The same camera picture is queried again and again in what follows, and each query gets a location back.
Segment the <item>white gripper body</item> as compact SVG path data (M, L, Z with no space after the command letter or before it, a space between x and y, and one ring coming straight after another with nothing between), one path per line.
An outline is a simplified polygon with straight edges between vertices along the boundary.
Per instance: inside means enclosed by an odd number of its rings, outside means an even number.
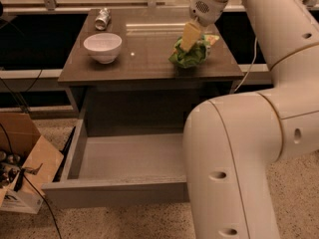
M228 0L190 0L190 17L206 27L220 17L227 2Z

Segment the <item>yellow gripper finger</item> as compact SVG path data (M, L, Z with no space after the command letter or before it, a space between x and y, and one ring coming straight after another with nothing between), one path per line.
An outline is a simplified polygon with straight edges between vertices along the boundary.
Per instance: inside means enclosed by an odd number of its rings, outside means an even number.
M184 26L180 48L189 52L192 46L201 38L201 30L197 23L187 22Z

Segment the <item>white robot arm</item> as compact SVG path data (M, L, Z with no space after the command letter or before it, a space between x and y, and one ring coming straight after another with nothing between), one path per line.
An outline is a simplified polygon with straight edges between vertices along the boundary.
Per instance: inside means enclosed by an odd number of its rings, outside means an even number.
M214 23L228 0L192 0ZM272 88L210 99L192 110L183 157L196 239L280 239L268 165L318 147L319 25L300 0L241 0Z

